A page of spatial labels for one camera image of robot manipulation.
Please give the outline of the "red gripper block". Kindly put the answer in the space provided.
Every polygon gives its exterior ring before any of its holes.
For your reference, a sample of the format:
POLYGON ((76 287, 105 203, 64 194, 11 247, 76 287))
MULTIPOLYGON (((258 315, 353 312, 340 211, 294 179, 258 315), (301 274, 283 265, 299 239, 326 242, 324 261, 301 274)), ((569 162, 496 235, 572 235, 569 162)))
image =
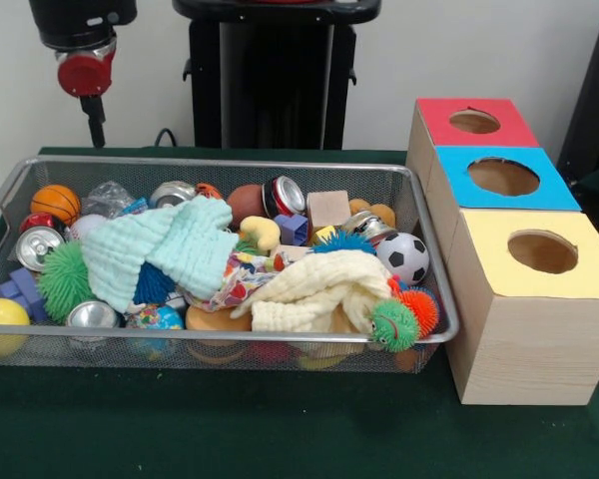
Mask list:
POLYGON ((115 54, 115 47, 55 52, 58 83, 67 94, 80 97, 94 147, 106 145, 103 129, 106 116, 99 95, 104 94, 112 84, 115 54))

